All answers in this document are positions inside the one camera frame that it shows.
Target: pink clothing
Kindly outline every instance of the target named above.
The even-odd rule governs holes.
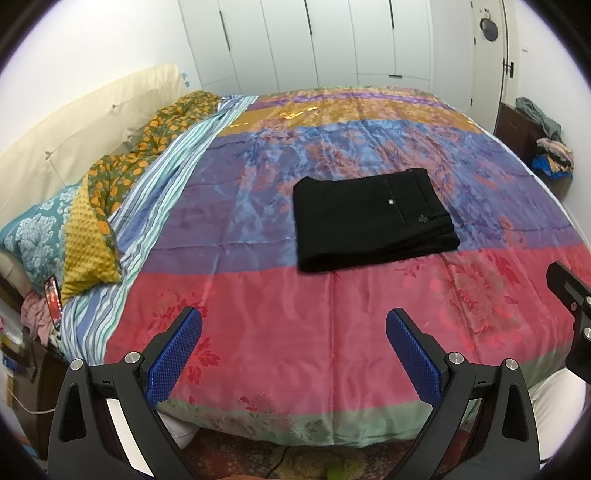
[[[46,298],[42,297],[36,290],[31,290],[22,303],[21,323],[29,328],[29,336],[32,339],[39,336],[41,344],[47,346],[53,322],[51,321]]]

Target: black trousers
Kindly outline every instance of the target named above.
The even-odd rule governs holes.
[[[305,177],[294,186],[293,202],[303,272],[393,262],[460,245],[422,168],[352,180]]]

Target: patterned rug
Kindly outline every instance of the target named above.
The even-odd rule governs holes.
[[[440,472],[457,464],[466,440],[467,433],[458,432],[440,465]],[[382,480],[410,444],[381,443],[362,449],[343,446],[293,446],[286,449],[283,445],[200,429],[184,453],[203,480],[232,475],[324,480],[330,465],[340,466],[342,480]]]

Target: colorful bedspread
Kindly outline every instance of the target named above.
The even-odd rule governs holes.
[[[428,170],[458,251],[297,271],[299,179],[410,167]],[[560,368],[573,331],[545,285],[555,260],[591,281],[591,256],[558,203],[445,103],[414,90],[292,92],[258,98],[211,142],[120,318],[100,302],[87,312],[109,332],[94,355],[115,362],[183,307],[201,311],[202,338],[164,411],[255,439],[363,446],[415,436],[430,412],[386,338],[395,307],[446,351],[493,365],[515,358],[530,386]],[[81,325],[72,352],[92,345]]]

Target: nightstand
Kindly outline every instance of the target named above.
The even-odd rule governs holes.
[[[51,345],[44,347],[38,340],[29,339],[25,345],[29,364],[35,365],[35,373],[32,380],[14,374],[12,392],[30,411],[51,410],[56,407],[68,363]],[[53,413],[31,414],[14,399],[12,409],[39,459],[47,460]]]
[[[502,103],[499,108],[495,136],[509,147],[526,167],[531,169],[531,163],[536,157],[536,142],[547,135],[540,124],[519,110]],[[547,185],[558,200],[564,200],[572,183],[571,178],[563,177],[553,180],[540,171],[533,170],[532,172]]]

